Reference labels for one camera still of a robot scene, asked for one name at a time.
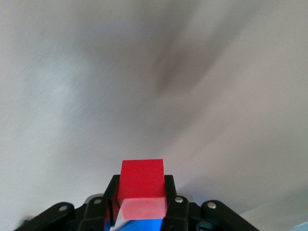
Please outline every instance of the blue surface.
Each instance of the blue surface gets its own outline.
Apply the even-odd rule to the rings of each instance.
[[[118,229],[119,231],[159,231],[162,219],[152,220],[131,220],[126,225]]]

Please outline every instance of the red block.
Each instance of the red block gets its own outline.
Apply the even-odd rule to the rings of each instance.
[[[124,160],[117,199],[125,220],[164,218],[166,190],[163,160]]]

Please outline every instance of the pink block face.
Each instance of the pink block face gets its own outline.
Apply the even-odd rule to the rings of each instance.
[[[163,160],[123,161],[118,202],[124,219],[163,218],[166,214]]]

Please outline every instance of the silver screw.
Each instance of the silver screw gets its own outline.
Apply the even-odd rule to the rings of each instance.
[[[64,205],[64,206],[61,206],[61,207],[59,208],[59,211],[62,212],[62,211],[65,211],[66,209],[67,209],[67,206]]]
[[[177,196],[175,198],[175,202],[182,203],[183,201],[184,201],[183,198],[181,198],[180,196]]]
[[[95,203],[96,205],[99,204],[100,202],[102,202],[101,199],[97,199],[97,200],[94,201],[94,203]]]
[[[207,207],[209,207],[211,209],[215,209],[216,208],[216,204],[214,202],[209,202],[209,203],[207,203]]]

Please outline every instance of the gray blurry background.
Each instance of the gray blurry background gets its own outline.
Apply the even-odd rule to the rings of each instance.
[[[262,231],[308,221],[308,1],[0,1],[0,230],[163,158]]]

